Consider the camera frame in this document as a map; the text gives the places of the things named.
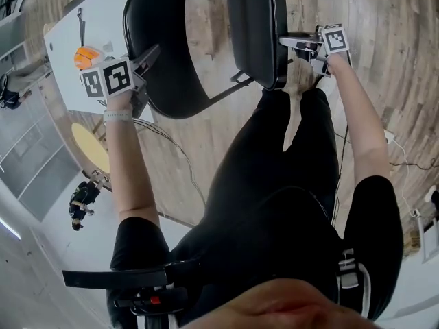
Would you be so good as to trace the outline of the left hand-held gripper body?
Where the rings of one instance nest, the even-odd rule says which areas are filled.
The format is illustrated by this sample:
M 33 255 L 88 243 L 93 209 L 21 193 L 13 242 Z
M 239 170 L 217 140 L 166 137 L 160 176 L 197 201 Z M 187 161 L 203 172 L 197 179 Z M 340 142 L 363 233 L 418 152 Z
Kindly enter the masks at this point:
M 97 100 L 106 107 L 107 100 L 126 90 L 132 91 L 132 116 L 140 118 L 147 106 L 149 97 L 146 81 L 133 70 L 128 57 L 107 59 L 90 68 L 80 71 L 81 83 L 89 99 Z

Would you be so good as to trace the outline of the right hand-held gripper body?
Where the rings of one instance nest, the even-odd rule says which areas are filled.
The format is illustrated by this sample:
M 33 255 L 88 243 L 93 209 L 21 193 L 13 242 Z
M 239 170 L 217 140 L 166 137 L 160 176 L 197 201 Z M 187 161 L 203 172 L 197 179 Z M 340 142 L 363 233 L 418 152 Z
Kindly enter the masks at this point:
M 342 24 L 317 25 L 314 33 L 306 33 L 306 50 L 309 52 L 309 63 L 313 72 L 330 76 L 328 57 L 334 53 L 347 53 L 351 64 L 348 38 Z

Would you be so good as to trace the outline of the black folding chair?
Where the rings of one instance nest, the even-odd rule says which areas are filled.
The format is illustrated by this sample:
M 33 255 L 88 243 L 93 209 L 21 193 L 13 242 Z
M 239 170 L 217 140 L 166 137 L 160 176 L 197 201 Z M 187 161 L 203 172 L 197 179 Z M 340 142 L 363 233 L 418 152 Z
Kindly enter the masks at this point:
M 199 114 L 252 82 L 267 90 L 287 83 L 288 34 L 286 0 L 227 0 L 230 38 L 239 74 L 247 79 L 209 97 L 196 73 L 185 24 L 186 0 L 127 0 L 123 32 L 131 60 L 159 44 L 154 65 L 141 71 L 149 105 L 171 119 Z

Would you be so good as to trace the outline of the person's right forearm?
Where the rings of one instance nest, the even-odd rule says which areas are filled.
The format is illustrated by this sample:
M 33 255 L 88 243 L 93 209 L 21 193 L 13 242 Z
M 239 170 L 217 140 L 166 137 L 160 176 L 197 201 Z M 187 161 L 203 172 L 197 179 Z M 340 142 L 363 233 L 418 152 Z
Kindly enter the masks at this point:
M 359 184 L 371 176 L 390 177 L 388 144 L 384 128 L 369 96 L 353 68 L 333 53 L 329 70 L 335 76 L 351 138 L 354 179 Z

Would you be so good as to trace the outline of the person's left forearm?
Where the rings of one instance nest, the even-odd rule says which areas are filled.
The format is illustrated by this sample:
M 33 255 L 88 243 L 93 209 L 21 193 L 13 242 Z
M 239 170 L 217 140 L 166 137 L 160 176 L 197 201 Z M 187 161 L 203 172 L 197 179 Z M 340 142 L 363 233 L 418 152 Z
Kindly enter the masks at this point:
M 132 120 L 106 122 L 112 196 L 119 219 L 146 219 L 160 225 L 154 194 Z

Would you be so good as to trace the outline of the orange and white box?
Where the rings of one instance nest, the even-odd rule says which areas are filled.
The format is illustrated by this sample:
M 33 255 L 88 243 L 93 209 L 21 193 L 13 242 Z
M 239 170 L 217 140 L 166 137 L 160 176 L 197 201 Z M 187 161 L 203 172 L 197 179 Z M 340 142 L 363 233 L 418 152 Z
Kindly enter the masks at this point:
M 77 49 L 73 61 L 78 69 L 84 70 L 103 62 L 104 54 L 93 47 L 82 46 Z

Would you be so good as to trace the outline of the white wristband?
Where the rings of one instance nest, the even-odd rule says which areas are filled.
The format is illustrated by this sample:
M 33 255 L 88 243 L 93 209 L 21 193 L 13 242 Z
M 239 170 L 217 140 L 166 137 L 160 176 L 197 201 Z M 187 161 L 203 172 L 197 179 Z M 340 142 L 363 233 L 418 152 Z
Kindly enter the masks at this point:
M 104 125 L 116 121 L 132 121 L 131 110 L 105 110 L 103 115 Z

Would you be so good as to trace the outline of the person's white right shoe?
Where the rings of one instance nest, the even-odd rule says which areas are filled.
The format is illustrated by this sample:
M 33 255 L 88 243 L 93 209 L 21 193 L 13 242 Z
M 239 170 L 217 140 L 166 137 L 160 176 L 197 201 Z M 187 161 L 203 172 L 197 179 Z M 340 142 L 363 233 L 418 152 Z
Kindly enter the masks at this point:
M 319 77 L 315 85 L 315 88 L 321 90 L 327 97 L 335 91 L 336 87 L 337 80 L 332 75 Z

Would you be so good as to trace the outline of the large white desk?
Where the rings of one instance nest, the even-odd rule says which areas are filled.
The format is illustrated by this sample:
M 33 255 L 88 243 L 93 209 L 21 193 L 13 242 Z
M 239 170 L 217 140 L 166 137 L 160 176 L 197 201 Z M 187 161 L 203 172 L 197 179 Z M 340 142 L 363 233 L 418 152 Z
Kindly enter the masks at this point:
M 104 60 L 128 57 L 123 34 L 123 10 L 127 0 L 85 0 L 58 21 L 46 34 L 51 68 L 68 110 L 103 114 L 104 107 L 89 99 L 74 65 L 79 47 L 93 47 Z

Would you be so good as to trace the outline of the round yellow table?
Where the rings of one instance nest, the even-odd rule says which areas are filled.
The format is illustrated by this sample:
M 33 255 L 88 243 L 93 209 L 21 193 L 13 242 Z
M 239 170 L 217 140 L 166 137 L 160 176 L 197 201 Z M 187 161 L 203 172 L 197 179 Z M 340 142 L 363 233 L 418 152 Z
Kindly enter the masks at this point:
M 112 192 L 110 186 L 110 161 L 102 142 L 82 124 L 73 123 L 71 131 L 75 144 L 88 161 L 94 166 L 94 172 L 104 179 L 104 188 Z

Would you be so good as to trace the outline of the person's black clothing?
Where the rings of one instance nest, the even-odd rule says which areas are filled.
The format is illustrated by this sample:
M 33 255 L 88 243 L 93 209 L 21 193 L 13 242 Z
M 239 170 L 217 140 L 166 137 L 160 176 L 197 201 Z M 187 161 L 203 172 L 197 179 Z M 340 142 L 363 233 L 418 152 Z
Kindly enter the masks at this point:
M 197 260 L 195 299 L 177 317 L 185 326 L 251 288 L 302 280 L 335 304 L 375 320 L 388 306 L 403 255 L 390 179 L 355 183 L 343 237 L 331 225 L 338 161 L 327 96 L 306 91 L 288 148 L 290 98 L 264 91 L 213 179 L 201 222 L 169 249 L 159 226 L 120 221 L 110 268 L 147 269 Z

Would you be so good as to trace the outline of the black chest-mounted bar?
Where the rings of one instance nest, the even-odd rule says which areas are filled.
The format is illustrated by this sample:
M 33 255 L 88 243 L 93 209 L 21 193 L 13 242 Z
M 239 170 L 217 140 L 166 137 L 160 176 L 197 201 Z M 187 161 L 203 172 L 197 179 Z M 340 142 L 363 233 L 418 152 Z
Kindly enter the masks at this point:
M 197 260 L 178 261 L 149 269 L 85 272 L 62 271 L 67 287 L 80 289 L 140 289 L 183 282 L 200 273 Z

